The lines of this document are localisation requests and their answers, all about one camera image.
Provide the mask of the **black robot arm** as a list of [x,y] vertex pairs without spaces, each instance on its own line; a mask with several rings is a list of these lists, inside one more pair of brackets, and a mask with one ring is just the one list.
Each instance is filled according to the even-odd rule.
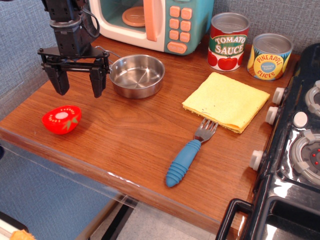
[[85,0],[44,0],[44,9],[49,13],[49,25],[54,31],[57,46],[40,48],[37,53],[55,91],[65,95],[70,88],[68,72],[89,74],[95,98],[106,88],[110,73],[110,54],[92,46],[100,34],[99,24],[87,8]]

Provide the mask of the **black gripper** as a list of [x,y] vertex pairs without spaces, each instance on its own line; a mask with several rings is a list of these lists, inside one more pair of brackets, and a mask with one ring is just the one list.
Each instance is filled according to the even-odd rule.
[[92,46],[99,32],[93,32],[95,27],[86,17],[67,21],[51,19],[49,25],[54,31],[57,46],[40,48],[37,53],[55,91],[63,96],[69,90],[66,71],[89,72],[94,97],[99,98],[106,88],[106,77],[110,72],[110,54]]

